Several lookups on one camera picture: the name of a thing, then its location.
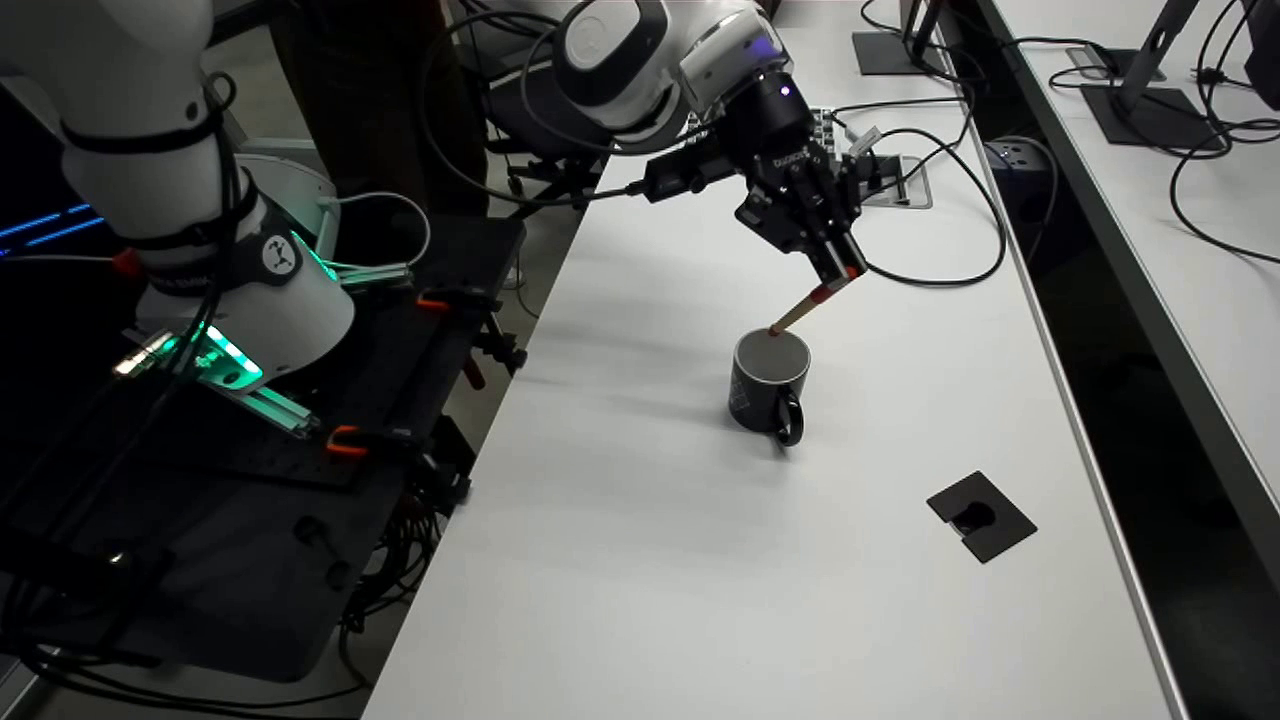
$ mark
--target black mug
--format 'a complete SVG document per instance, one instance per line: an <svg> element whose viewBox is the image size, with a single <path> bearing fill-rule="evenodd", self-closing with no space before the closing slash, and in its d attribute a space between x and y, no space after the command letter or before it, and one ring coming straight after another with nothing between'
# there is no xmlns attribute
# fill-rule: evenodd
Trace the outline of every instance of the black mug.
<svg viewBox="0 0 1280 720"><path fill-rule="evenodd" d="M777 443L800 443L806 407L800 389L807 377L807 349L792 334L749 334L734 353L730 412L773 435Z"/></svg>

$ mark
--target black square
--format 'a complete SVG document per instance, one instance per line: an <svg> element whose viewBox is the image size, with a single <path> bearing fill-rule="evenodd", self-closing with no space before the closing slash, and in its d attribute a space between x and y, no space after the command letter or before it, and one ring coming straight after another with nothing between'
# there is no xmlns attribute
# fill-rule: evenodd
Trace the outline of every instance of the black square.
<svg viewBox="0 0 1280 720"><path fill-rule="evenodd" d="M927 509L959 532L964 550L981 566L1036 532L1036 523L983 471L935 493Z"/></svg>

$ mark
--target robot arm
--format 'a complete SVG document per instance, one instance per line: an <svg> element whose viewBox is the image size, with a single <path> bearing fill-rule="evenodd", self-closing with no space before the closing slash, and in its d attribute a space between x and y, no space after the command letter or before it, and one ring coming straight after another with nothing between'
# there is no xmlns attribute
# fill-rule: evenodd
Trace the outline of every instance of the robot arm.
<svg viewBox="0 0 1280 720"><path fill-rule="evenodd" d="M751 0L594 0L562 31L557 82L627 149L702 140L647 163L644 197L702 192L742 171L738 219L781 253L806 253L826 286L860 274L855 163L812 140L787 49Z"/></svg>

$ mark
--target white tabletop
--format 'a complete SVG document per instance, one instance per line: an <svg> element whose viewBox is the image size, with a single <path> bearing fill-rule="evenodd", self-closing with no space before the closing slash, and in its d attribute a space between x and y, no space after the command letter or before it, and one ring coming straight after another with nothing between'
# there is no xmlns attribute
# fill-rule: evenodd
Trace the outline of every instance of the white tabletop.
<svg viewBox="0 0 1280 720"><path fill-rule="evenodd" d="M1114 0L1079 5L1064 13L1064 5L1048 0L996 0L1008 31L1015 38L1053 31L1139 39L1157 17L1157 7L1139 7L1121 20L1106 17ZM1215 13L1219 5L1201 5L1163 64L1169 83L1193 90L1193 62ZM1229 77L1245 77L1245 55L1248 31L1242 39L1237 64L1229 64ZM1067 55L1059 49L1024 49L1024 62L1041 82L1041 96L1048 101L1073 154L1085 163L1085 183L1097 188L1106 212L1114 217L1136 260L1136 276L1121 279L1144 286L1157 299L1157 309L1139 309L1139 320L1148 320L1148 330L1157 334L1157 353L1175 343L1188 358L1188 369L1174 371L1174 384L1193 397L1193 423L1201 430L1201 442L1215 459L1245 527L1254 532L1274 582L1280 586L1280 268L1229 255L1184 231L1169 203L1169 176L1175 161L1148 149L1114 149L1101 136L1079 93L1046 90L1053 71L1067 70ZM1245 90L1219 90L1219 111L1269 117L1269 107ZM1193 163L1181 183L1184 212L1219 242L1280 255L1277 171L1280 143L1237 149L1229 161Z"/></svg>
<svg viewBox="0 0 1280 720"><path fill-rule="evenodd" d="M883 93L846 28L785 31L812 101ZM954 136L959 107L854 126ZM863 253L983 268L981 197L954 163L931 188L931 212L870 212ZM812 274L738 201L589 212L368 718L1184 718L1024 265L974 293L860 279L806 320L807 435L777 457L724 412L730 358ZM977 469L1041 523L992 566L925 504Z"/></svg>

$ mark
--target mug handle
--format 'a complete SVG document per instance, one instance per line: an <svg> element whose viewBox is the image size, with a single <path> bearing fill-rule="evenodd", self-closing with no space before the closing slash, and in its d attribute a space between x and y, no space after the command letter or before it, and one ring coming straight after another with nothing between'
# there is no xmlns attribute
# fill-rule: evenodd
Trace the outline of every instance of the mug handle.
<svg viewBox="0 0 1280 720"><path fill-rule="evenodd" d="M800 443L806 435L806 407L800 407L800 391L796 389L785 389L781 391L781 406L777 406L777 442L785 449Z"/></svg>

